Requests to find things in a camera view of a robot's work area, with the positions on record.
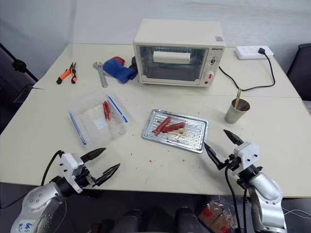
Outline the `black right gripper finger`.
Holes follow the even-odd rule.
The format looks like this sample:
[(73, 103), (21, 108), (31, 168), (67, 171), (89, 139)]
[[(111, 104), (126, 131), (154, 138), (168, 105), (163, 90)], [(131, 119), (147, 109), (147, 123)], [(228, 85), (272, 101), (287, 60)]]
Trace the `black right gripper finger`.
[(231, 131), (224, 130), (224, 133), (226, 134), (226, 136), (230, 139), (230, 141), (233, 144), (239, 146), (239, 145), (244, 143), (244, 141), (242, 139), (240, 139), (236, 134), (232, 133)]
[(221, 162), (217, 158), (215, 151), (207, 143), (204, 143), (204, 147), (205, 147), (205, 149), (207, 151), (207, 154), (208, 154), (209, 158), (216, 165), (217, 169), (218, 170), (222, 170), (225, 167), (225, 163)]

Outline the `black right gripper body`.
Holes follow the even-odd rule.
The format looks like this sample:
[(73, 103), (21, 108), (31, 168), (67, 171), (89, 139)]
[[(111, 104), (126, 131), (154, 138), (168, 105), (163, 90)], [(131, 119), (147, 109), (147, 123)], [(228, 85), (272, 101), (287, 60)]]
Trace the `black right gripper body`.
[(229, 157), (224, 161), (225, 171), (231, 170), (235, 171), (240, 167), (241, 158), (236, 156), (235, 154), (230, 154)]

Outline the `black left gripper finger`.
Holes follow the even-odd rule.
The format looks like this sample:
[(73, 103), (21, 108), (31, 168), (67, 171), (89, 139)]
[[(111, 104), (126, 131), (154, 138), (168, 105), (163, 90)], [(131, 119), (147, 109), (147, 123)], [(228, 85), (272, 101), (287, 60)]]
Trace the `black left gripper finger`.
[(81, 156), (80, 158), (83, 162), (88, 162), (100, 156), (105, 150), (106, 148), (98, 148), (88, 152), (87, 154)]
[(106, 170), (101, 177), (99, 177), (95, 180), (95, 185), (101, 186), (104, 182), (109, 180), (115, 174), (115, 172), (118, 170), (120, 165), (121, 164), (118, 163), (118, 164), (110, 167), (108, 170)]

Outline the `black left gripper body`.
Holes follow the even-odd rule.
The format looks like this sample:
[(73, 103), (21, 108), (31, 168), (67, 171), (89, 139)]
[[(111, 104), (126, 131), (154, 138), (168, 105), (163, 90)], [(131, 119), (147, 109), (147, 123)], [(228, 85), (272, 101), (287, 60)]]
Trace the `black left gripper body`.
[(76, 176), (74, 181), (80, 188), (87, 186), (94, 187), (97, 185), (97, 180), (90, 174), (90, 171), (85, 165), (82, 167), (81, 173)]

